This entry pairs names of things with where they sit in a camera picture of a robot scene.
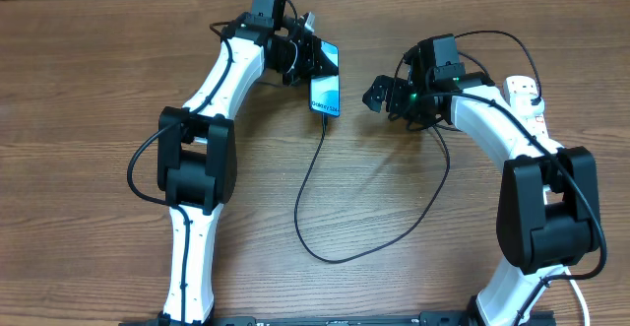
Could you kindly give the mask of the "blue screen smartphone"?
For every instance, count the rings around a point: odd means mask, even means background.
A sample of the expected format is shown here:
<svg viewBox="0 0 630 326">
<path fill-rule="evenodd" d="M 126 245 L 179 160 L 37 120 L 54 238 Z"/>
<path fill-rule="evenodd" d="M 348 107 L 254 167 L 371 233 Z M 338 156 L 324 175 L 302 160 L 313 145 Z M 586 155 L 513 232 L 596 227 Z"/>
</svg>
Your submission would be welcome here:
<svg viewBox="0 0 630 326">
<path fill-rule="evenodd" d="M 333 117 L 341 115 L 341 80 L 338 76 L 316 76 L 310 81 L 310 109 Z"/>
</svg>

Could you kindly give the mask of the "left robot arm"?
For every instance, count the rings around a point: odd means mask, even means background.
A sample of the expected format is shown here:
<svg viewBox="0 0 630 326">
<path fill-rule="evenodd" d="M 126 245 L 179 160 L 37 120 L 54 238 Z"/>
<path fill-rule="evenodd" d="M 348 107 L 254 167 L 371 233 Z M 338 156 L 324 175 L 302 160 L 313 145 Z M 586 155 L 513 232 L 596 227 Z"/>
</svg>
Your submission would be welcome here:
<svg viewBox="0 0 630 326">
<path fill-rule="evenodd" d="M 212 267 L 217 226 L 237 176 L 234 118 L 267 70 L 283 84 L 309 84 L 309 107 L 341 114 L 338 48 L 315 35 L 314 16 L 285 14 L 289 0 L 253 0 L 220 33 L 220 54 L 205 82 L 182 107 L 158 119 L 157 186 L 171 216 L 168 297 L 158 325 L 208 325 L 215 298 Z"/>
</svg>

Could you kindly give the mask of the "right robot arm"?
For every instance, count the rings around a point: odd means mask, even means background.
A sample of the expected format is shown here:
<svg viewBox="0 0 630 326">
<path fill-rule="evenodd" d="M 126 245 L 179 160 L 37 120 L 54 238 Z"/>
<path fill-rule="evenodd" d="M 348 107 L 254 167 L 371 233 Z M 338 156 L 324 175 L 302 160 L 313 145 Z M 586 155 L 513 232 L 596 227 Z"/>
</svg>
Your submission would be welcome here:
<svg viewBox="0 0 630 326">
<path fill-rule="evenodd" d="M 502 173 L 496 235 L 503 257 L 463 311 L 423 311 L 423 325 L 552 325 L 532 308 L 556 280 L 589 280 L 607 260 L 597 165 L 584 147 L 564 148 L 527 119 L 543 110 L 540 88 L 513 96 L 486 71 L 469 73 L 450 33 L 410 48 L 409 74 L 375 78 L 362 101 L 402 118 L 410 131 L 445 121 L 471 137 Z"/>
</svg>

